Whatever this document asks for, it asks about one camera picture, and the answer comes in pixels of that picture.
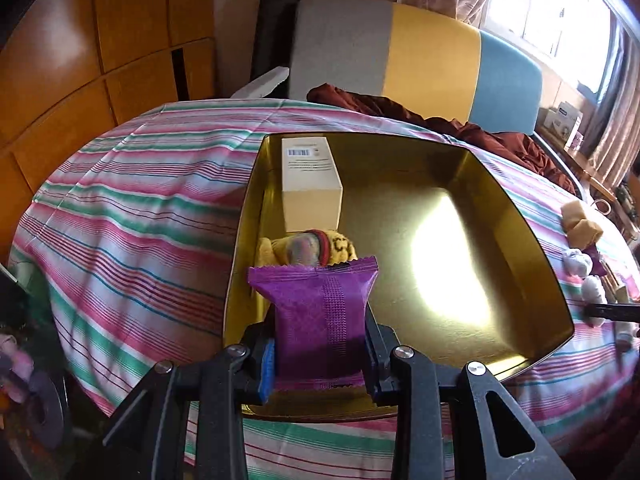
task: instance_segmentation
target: stuffed animal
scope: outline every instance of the stuffed animal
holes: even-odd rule
[[[604,268],[602,276],[589,274],[592,271],[593,260],[588,254],[583,254],[577,249],[569,249],[563,255],[564,270],[570,276],[584,278],[582,281],[582,299],[587,303],[612,304],[631,303],[626,285],[618,279],[609,264],[600,259],[598,250],[595,249],[596,260]],[[590,317],[589,323],[594,328],[599,328],[605,320],[601,317]],[[620,352],[629,352],[634,347],[634,338],[638,335],[638,323],[629,321],[615,321],[613,323],[616,348]]]
[[[260,238],[255,267],[305,265],[324,267],[356,260],[351,241],[337,231],[311,230],[277,240]]]
[[[562,228],[569,247],[584,250],[602,237],[603,231],[596,222],[588,219],[581,200],[567,202],[560,208]]]

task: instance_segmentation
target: barcode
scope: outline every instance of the barcode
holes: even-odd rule
[[[287,150],[289,156],[311,156],[311,150]]]

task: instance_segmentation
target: bed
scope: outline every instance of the bed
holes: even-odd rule
[[[261,139],[308,131],[459,143],[417,126],[307,102],[183,102],[92,140],[36,193],[20,220],[9,268],[27,288],[44,278],[68,367],[105,413],[153,363],[203,360],[220,348],[236,227]],[[640,427],[638,340],[633,351],[617,354],[612,322],[591,328],[582,320],[580,279],[567,276],[561,264],[566,239],[559,209],[575,197],[467,147],[533,229],[575,324],[571,341],[508,388],[574,472],[602,478],[598,468],[620,460]],[[615,226],[602,223],[598,248],[638,297],[636,263]],[[191,459],[196,410],[188,426]],[[251,478],[390,477],[393,418],[329,425],[247,420],[244,428]],[[447,468],[453,475],[450,453]]]

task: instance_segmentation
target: purple wrapper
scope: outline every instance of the purple wrapper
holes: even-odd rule
[[[365,306],[375,257],[329,267],[250,267],[249,284],[275,306],[276,388],[362,385]]]
[[[593,262],[593,267],[591,268],[590,275],[591,276],[606,276],[607,269],[604,268],[602,262],[600,261],[600,253],[598,252],[598,248],[596,244],[591,244],[589,247],[585,248],[582,251],[584,254],[588,254]]]

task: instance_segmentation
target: gold metal tray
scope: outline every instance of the gold metal tray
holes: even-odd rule
[[[344,187],[338,230],[380,273],[369,297],[378,323],[435,363],[478,360],[498,379],[522,372],[574,332],[536,237],[491,174],[465,148],[382,134],[265,137],[249,180],[225,308],[224,342],[238,342],[264,307],[246,282],[259,237],[286,235],[281,139],[325,136]],[[363,389],[275,392],[247,414],[353,420],[390,413]]]

